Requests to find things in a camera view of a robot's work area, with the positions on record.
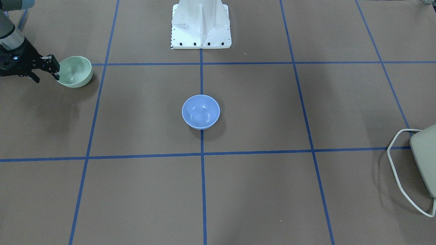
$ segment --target bowl rim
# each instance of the bowl rim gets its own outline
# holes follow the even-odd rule
[[[63,61],[65,61],[65,60],[68,60],[68,59],[70,59],[70,58],[76,58],[76,57],[78,57],[78,58],[80,58],[80,59],[84,59],[84,60],[86,60],[86,61],[87,61],[87,64],[89,65],[89,73],[92,73],[92,64],[91,64],[91,62],[90,62],[87,58],[85,58],[85,57],[83,57],[83,56],[79,56],[79,55],[67,57],[67,58],[63,59],[61,62],[59,62],[59,65],[60,65]],[[60,82],[60,79],[59,79],[59,80],[58,80],[58,83],[60,83],[60,84],[62,84],[62,85],[77,85],[77,84],[80,84],[81,82],[87,80],[88,77],[89,77],[89,74],[86,76],[85,79],[83,79],[83,80],[80,81],[80,82],[76,82],[76,83],[63,83],[63,82]]]
[[[209,98],[211,98],[211,99],[215,102],[215,104],[217,105],[217,107],[218,107],[218,116],[217,116],[217,119],[216,119],[216,120],[215,120],[211,125],[209,125],[209,126],[205,126],[205,127],[195,127],[195,126],[191,125],[190,123],[188,123],[187,120],[185,119],[185,116],[184,116],[184,114],[183,114],[183,109],[185,108],[186,103],[187,103],[190,99],[192,99],[192,98],[194,98],[194,97],[209,97]],[[216,99],[214,99],[214,98],[212,98],[212,97],[210,97],[210,96],[208,96],[208,95],[194,95],[194,96],[191,96],[189,99],[187,99],[187,100],[185,101],[185,103],[184,103],[183,106],[182,106],[182,117],[183,117],[183,120],[185,121],[185,123],[187,123],[190,127],[194,128],[194,129],[203,130],[203,129],[208,129],[208,128],[212,127],[212,126],[213,126],[213,125],[218,121],[220,114],[221,114],[221,108],[219,107],[218,102],[216,101]]]

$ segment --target bowl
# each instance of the bowl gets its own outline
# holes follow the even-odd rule
[[[69,88],[85,86],[92,78],[91,62],[82,56],[71,56],[59,63],[59,83]]]
[[[208,129],[218,120],[220,108],[216,100],[208,95],[194,95],[182,107],[185,122],[195,129]]]

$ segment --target light green bowl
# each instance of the light green bowl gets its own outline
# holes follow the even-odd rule
[[[71,56],[59,63],[59,83],[69,88],[85,86],[92,78],[91,62],[82,56]]]

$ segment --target blue grid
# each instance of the blue grid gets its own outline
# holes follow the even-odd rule
[[[387,150],[387,147],[362,147],[362,148],[333,148],[333,149],[315,149],[313,146],[313,141],[312,141],[312,136],[310,133],[310,127],[309,127],[309,121],[307,119],[307,114],[306,114],[306,109],[304,106],[304,99],[303,99],[303,94],[301,92],[301,87],[300,87],[300,81],[298,78],[298,72],[297,72],[297,68],[296,65],[298,64],[380,64],[383,68],[383,71],[385,73],[386,79],[389,83],[389,86],[391,88],[392,94],[395,98],[395,101],[397,103],[398,109],[401,112],[401,115],[403,117],[404,123],[406,127],[409,127],[409,124],[407,122],[406,116],[402,110],[401,104],[398,100],[398,97],[396,95],[396,92],[394,90],[394,87],[391,83],[391,80],[389,78],[389,75],[386,71],[385,68],[385,64],[433,64],[436,63],[436,61],[384,61],[382,60],[380,53],[378,51],[378,48],[375,44],[374,38],[371,34],[371,31],[369,29],[369,26],[366,22],[366,19],[363,15],[363,12],[360,8],[359,2],[357,0],[355,0],[357,8],[360,12],[360,15],[362,17],[362,20],[365,24],[365,27],[368,31],[368,35],[371,38],[371,41],[373,43],[374,49],[377,53],[378,56],[378,61],[308,61],[308,62],[300,62],[300,61],[295,61],[294,59],[294,55],[293,55],[293,49],[292,49],[292,44],[291,44],[291,38],[288,32],[288,28],[287,28],[287,21],[286,21],[286,16],[285,16],[285,12],[283,9],[283,2],[282,0],[279,0],[280,2],[280,8],[281,8],[281,12],[282,12],[282,16],[283,16],[283,23],[284,23],[284,27],[285,27],[285,31],[286,31],[286,36],[287,36],[287,40],[288,40],[288,45],[289,45],[289,51],[290,51],[290,55],[291,55],[291,59],[292,61],[285,61],[285,62],[203,62],[203,50],[200,49],[200,62],[190,62],[190,63],[171,63],[171,62],[167,62],[167,63],[108,63],[108,59],[109,59],[109,54],[110,54],[110,48],[111,48],[111,43],[112,43],[112,38],[113,38],[113,33],[115,30],[115,25],[116,25],[116,18],[117,18],[117,13],[118,13],[118,7],[119,7],[119,2],[120,0],[117,0],[116,2],[116,7],[115,7],[115,13],[114,13],[114,17],[113,17],[113,21],[112,21],[112,29],[111,29],[111,33],[110,33],[110,37],[109,37],[109,43],[108,43],[108,47],[107,47],[107,52],[106,52],[106,58],[105,58],[105,63],[95,63],[92,64],[93,66],[103,66],[103,72],[102,72],[102,78],[101,78],[101,82],[100,82],[100,87],[99,87],[99,92],[98,92],[98,96],[97,96],[97,101],[96,101],[96,105],[95,105],[95,112],[94,112],[94,118],[92,121],[92,126],[91,126],[91,132],[89,135],[89,143],[88,143],[88,148],[86,151],[86,156],[85,157],[43,157],[43,158],[15,158],[15,159],[0,159],[0,163],[1,162],[26,162],[26,161],[58,161],[58,160],[84,160],[84,167],[83,167],[83,172],[82,172],[82,178],[81,178],[81,182],[80,182],[80,187],[79,187],[79,192],[78,192],[78,198],[77,198],[77,203],[76,203],[76,209],[75,209],[75,213],[74,213],[74,219],[73,219],[73,223],[72,223],[72,229],[71,229],[71,234],[70,234],[70,240],[69,240],[69,245],[72,245],[73,243],[73,239],[74,239],[74,232],[75,232],[75,226],[76,226],[76,222],[77,222],[77,217],[78,217],[78,212],[79,212],[79,207],[80,207],[80,201],[81,201],[81,197],[82,197],[82,191],[83,191],[83,185],[85,182],[85,176],[86,176],[86,169],[87,169],[87,165],[88,165],[88,161],[89,160],[97,160],[97,159],[126,159],[126,158],[153,158],[153,157],[190,157],[190,156],[200,156],[201,157],[201,181],[202,181],[202,199],[203,199],[203,242],[204,245],[207,245],[207,219],[206,219],[206,213],[207,213],[207,209],[206,209],[206,186],[205,186],[205,170],[204,170],[204,157],[205,156],[217,156],[217,155],[246,155],[246,154],[279,154],[279,153],[312,153],[312,158],[313,158],[313,163],[315,166],[315,171],[317,174],[317,179],[318,179],[318,185],[319,185],[319,189],[320,189],[320,194],[321,194],[321,198],[322,198],[322,202],[323,202],[323,206],[324,206],[324,213],[326,216],[326,222],[327,222],[327,227],[329,230],[329,234],[330,234],[330,240],[331,240],[331,244],[334,245],[334,236],[333,236],[333,231],[331,228],[331,224],[330,224],[330,219],[329,219],[329,215],[328,215],[328,209],[327,209],[327,204],[326,204],[326,200],[325,200],[325,196],[324,196],[324,191],[323,191],[323,187],[322,187],[322,181],[321,181],[321,177],[320,177],[320,172],[318,169],[318,164],[317,164],[317,158],[316,158],[316,153],[318,152],[349,152],[349,151],[378,151],[378,150]],[[22,30],[25,18],[26,18],[26,14],[27,14],[27,10],[25,10],[20,23],[18,25],[18,29]],[[308,139],[309,139],[309,143],[310,143],[310,149],[305,149],[305,150],[268,150],[268,151],[235,151],[235,152],[205,152],[204,151],[204,131],[201,130],[201,151],[199,153],[175,153],[175,154],[143,154],[143,155],[114,155],[114,156],[90,156],[90,150],[91,150],[91,145],[92,145],[92,138],[94,135],[94,128],[95,128],[95,123],[96,123],[96,119],[97,119],[97,113],[98,113],[98,109],[99,109],[99,101],[100,101],[100,96],[102,93],[102,87],[103,87],[103,83],[104,83],[104,78],[105,78],[105,74],[106,74],[106,68],[108,66],[138,66],[138,65],[199,65],[200,66],[200,92],[201,94],[203,94],[203,66],[204,65],[283,65],[283,64],[289,64],[289,65],[293,65],[293,70],[295,73],[295,78],[296,78],[296,83],[297,83],[297,87],[298,87],[298,92],[299,92],[299,96],[300,96],[300,102],[301,102],[301,107],[302,107],[302,112],[304,115],[304,120],[305,120],[305,124],[306,124],[306,130],[307,130],[307,135],[308,135]],[[407,150],[410,149],[410,147],[408,146],[400,146],[400,147],[393,147],[393,150]]]

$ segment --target blue joint cap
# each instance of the blue joint cap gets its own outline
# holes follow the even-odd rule
[[[23,0],[23,4],[21,5],[21,9],[29,9],[35,5],[35,0]]]

